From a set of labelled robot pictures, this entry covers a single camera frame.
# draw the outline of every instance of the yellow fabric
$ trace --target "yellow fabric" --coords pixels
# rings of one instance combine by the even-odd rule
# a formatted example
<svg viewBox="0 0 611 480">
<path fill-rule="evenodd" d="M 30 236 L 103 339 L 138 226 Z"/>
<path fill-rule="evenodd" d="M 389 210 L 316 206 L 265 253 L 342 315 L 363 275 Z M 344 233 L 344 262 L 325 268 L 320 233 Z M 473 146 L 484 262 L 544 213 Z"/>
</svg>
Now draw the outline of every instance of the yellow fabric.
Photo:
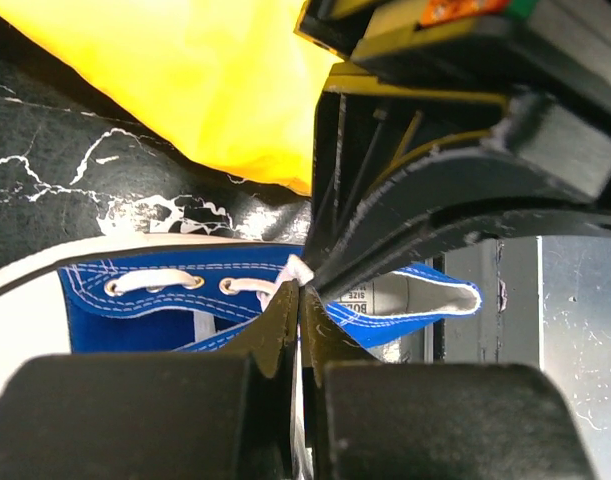
<svg viewBox="0 0 611 480">
<path fill-rule="evenodd" d="M 302 0 L 0 0 L 0 16 L 191 160 L 311 189 L 335 57 L 293 33 Z"/>
</svg>

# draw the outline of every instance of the blue fabric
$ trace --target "blue fabric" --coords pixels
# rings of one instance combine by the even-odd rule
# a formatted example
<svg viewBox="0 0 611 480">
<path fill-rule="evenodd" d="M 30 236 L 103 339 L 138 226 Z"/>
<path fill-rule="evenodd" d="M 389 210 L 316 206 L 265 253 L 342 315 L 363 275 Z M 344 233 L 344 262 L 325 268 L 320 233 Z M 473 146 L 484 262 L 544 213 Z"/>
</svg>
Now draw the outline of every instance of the blue fabric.
<svg viewBox="0 0 611 480">
<path fill-rule="evenodd" d="M 221 244 L 193 250 L 141 253 L 61 268 L 58 273 L 68 309 L 72 351 L 218 349 L 261 313 L 254 293 L 228 296 L 220 291 L 219 282 L 226 277 L 252 277 L 273 282 L 288 256 L 298 255 L 300 250 L 301 247 L 292 245 Z M 104 285 L 110 279 L 149 268 L 178 268 L 200 275 L 205 285 L 197 290 L 173 286 L 157 293 L 143 289 L 119 297 L 110 297 L 104 292 Z M 422 264 L 397 273 L 447 286 L 469 285 Z M 436 320 L 454 316 L 441 313 L 379 317 L 357 313 L 337 303 L 326 308 L 330 317 L 364 347 L 387 343 Z M 214 315 L 225 329 L 207 340 L 194 342 L 192 311 Z"/>
</svg>

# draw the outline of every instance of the orange component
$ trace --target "orange component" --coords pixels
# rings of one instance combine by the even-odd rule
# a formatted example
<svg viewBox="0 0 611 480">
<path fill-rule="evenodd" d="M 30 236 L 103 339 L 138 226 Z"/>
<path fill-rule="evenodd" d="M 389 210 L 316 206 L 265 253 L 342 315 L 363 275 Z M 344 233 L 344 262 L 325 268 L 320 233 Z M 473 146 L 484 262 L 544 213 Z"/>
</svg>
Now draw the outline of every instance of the orange component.
<svg viewBox="0 0 611 480">
<path fill-rule="evenodd" d="M 430 27 L 463 17 L 502 11 L 512 0 L 430 0 L 421 16 L 421 25 Z"/>
</svg>

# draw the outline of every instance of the white shoelace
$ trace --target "white shoelace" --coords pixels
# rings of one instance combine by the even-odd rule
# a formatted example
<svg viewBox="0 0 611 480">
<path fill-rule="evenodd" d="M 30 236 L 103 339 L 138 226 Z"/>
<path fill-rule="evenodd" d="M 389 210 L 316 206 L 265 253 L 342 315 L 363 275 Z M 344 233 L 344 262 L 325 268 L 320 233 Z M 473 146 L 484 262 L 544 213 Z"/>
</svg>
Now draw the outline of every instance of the white shoelace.
<svg viewBox="0 0 611 480">
<path fill-rule="evenodd" d="M 268 282 L 259 278 L 226 277 L 219 281 L 218 287 L 225 295 L 256 292 L 256 296 L 261 303 L 261 309 L 265 311 L 281 283 L 296 279 L 302 286 L 312 278 L 314 278 L 314 273 L 310 268 L 296 255 L 290 255 L 287 264 L 278 274 L 275 282 Z M 177 285 L 188 290 L 194 290 L 205 285 L 205 279 L 176 268 L 142 269 L 109 280 L 105 283 L 105 293 L 112 297 L 118 297 L 140 289 L 156 293 L 166 287 Z"/>
</svg>

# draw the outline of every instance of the white rubber sole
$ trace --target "white rubber sole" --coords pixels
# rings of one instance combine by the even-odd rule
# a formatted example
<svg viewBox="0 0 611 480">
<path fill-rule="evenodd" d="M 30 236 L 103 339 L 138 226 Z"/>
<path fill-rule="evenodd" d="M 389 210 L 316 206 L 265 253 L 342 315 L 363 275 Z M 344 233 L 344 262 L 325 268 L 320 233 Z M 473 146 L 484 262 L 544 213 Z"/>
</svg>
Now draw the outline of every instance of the white rubber sole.
<svg viewBox="0 0 611 480">
<path fill-rule="evenodd" d="M 155 252 L 221 244 L 261 243 L 252 240 L 184 233 L 133 233 L 63 243 L 0 269 L 0 296 L 58 267 L 128 252 Z"/>
</svg>

